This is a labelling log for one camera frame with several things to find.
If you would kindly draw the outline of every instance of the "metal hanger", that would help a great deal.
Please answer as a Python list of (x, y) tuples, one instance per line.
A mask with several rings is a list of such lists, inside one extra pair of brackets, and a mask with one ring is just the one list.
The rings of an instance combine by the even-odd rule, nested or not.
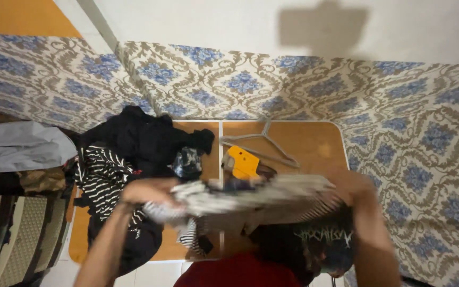
[[(220, 144), (226, 145), (226, 146), (230, 146), (230, 147), (239, 146), (240, 148), (242, 148), (242, 149), (244, 149), (244, 150), (246, 150), (246, 151), (248, 151), (248, 152), (250, 152), (252, 154), (255, 154), (255, 155), (267, 158), (267, 159), (278, 161), (278, 162), (280, 162), (282, 164), (285, 164), (287, 166), (300, 168), (300, 163), (295, 158), (293, 158), (292, 156), (287, 154), (274, 140), (272, 140), (268, 136), (268, 129), (270, 128), (270, 124), (272, 123), (270, 118), (262, 116), (262, 117), (260, 117), (258, 119), (258, 121), (265, 121), (265, 126), (263, 127), (263, 131), (261, 133), (259, 133), (259, 134), (237, 135), (237, 136), (221, 136), (219, 138)], [(250, 149), (250, 148), (247, 148), (247, 147), (242, 147), (241, 145), (237, 145), (237, 144), (234, 144), (234, 143), (230, 142), (230, 141), (234, 141), (234, 140), (242, 140), (242, 139), (245, 139), (245, 138), (253, 138), (253, 137), (264, 137), (265, 139), (270, 141), (275, 146), (275, 148), (279, 152), (281, 152), (284, 155), (284, 157), (287, 158), (287, 159), (282, 159), (282, 158), (279, 158), (279, 157), (274, 157), (274, 156), (269, 156), (269, 155), (266, 155), (266, 154), (262, 154), (262, 153), (260, 153), (258, 151), (253, 150), (253, 149)]]

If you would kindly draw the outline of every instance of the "gray cloth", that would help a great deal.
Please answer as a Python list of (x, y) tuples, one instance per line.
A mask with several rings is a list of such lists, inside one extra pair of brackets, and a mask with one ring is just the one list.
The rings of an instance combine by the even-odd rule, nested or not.
[(0, 172), (61, 166), (76, 155), (75, 145), (56, 127), (34, 121), (0, 124)]

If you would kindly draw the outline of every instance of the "white wall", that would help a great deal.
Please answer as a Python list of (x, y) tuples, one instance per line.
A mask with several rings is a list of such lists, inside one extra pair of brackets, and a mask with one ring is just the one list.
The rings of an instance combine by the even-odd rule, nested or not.
[(459, 63), (459, 0), (94, 0), (119, 41)]

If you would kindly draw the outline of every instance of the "red shirt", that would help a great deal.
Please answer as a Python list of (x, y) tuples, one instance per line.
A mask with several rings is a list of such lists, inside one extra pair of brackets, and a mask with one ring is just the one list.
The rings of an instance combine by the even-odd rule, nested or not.
[(261, 261), (251, 253), (193, 263), (174, 287), (301, 287), (283, 265)]

